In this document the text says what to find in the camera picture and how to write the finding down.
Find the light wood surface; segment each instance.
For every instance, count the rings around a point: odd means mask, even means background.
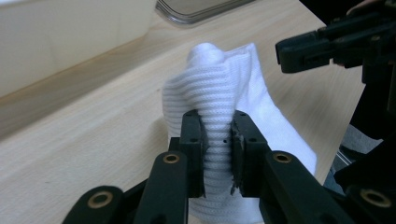
[[[0,223],[61,223],[87,190],[147,178],[167,150],[162,85],[202,42],[257,45],[269,92],[317,152],[322,183],[359,101],[361,70],[284,75],[275,53],[277,41],[320,26],[291,0],[259,0],[190,29],[154,14],[144,37],[1,98]]]

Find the crumpled towel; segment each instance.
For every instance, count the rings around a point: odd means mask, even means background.
[[[190,199],[190,213],[209,223],[262,221],[259,199],[233,195],[230,124],[235,110],[250,115],[272,150],[295,155],[313,174],[316,155],[274,105],[262,76],[254,44],[222,51],[208,43],[194,47],[188,65],[163,86],[168,137],[179,137],[182,115],[197,109],[205,125],[206,198]]]

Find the white towel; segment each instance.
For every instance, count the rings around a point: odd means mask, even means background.
[[[222,51],[212,44],[194,47],[186,70],[163,86],[163,115],[168,136],[180,136],[182,115],[197,109],[205,125],[206,198],[190,199],[190,213],[210,223],[262,221],[258,199],[230,194],[230,123],[235,110],[248,113],[272,150],[295,155],[313,174],[316,155],[274,105],[262,77],[254,44]]]

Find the ribbed fabric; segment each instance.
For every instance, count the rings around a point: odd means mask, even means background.
[[[205,125],[206,198],[190,199],[190,213],[210,223],[262,221],[258,199],[233,196],[230,124],[235,109],[248,113],[272,150],[288,151],[315,172],[316,155],[282,116],[268,94],[253,44],[228,52],[211,44],[191,50],[186,70],[163,86],[168,136],[180,136],[182,115],[197,109]]]

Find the wooden table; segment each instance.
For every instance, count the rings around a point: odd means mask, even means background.
[[[202,42],[256,44],[269,92],[317,152],[323,183],[359,101],[361,70],[284,75],[275,52],[277,41],[320,26],[291,0],[259,0],[190,29],[153,14],[144,37],[1,98],[0,223],[60,223],[87,190],[147,178],[167,150],[162,85]]]

